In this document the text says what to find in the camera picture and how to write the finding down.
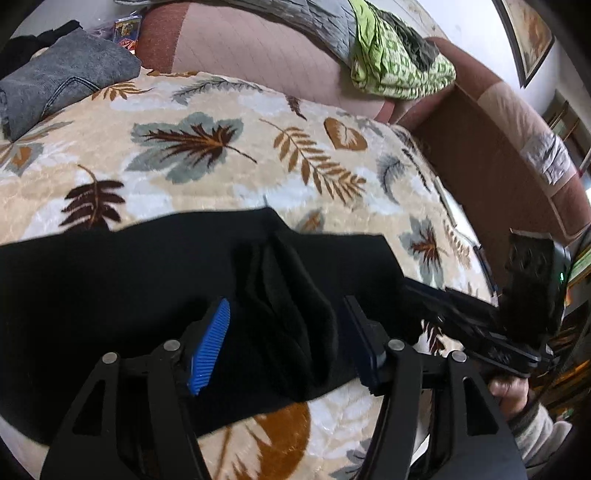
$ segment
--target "gray sweatshirt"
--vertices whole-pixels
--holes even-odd
[[[539,403],[534,407],[532,419],[518,432],[514,431],[529,477],[543,468],[571,428],[572,425],[567,421],[553,422],[548,410]]]

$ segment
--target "metal rivet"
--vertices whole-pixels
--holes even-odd
[[[454,350],[452,352],[452,358],[459,363],[464,363],[467,360],[467,356],[464,352],[460,351],[460,350]]]
[[[394,352],[400,352],[404,350],[404,342],[402,340],[398,340],[397,338],[393,338],[388,342],[388,348]]]
[[[117,361],[117,354],[115,352],[109,352],[103,355],[104,364],[112,364]]]
[[[164,342],[164,349],[167,352],[176,352],[181,346],[181,342],[178,340],[166,340]]]

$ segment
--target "sleeve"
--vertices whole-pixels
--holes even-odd
[[[509,426],[529,475],[549,460],[572,428],[566,421],[553,422],[548,410],[540,403],[531,409],[530,414]]]

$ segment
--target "packaging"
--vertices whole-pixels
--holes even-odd
[[[93,28],[88,28],[86,31],[97,37],[111,40],[126,48],[131,53],[135,54],[139,37],[139,28],[142,23],[142,14],[147,11],[135,11],[128,17],[115,18],[101,23]]]

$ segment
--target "pillow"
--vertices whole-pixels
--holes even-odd
[[[225,4],[182,2],[144,18],[137,56],[163,73],[209,72],[386,123],[394,103],[358,91],[349,68],[293,28]]]

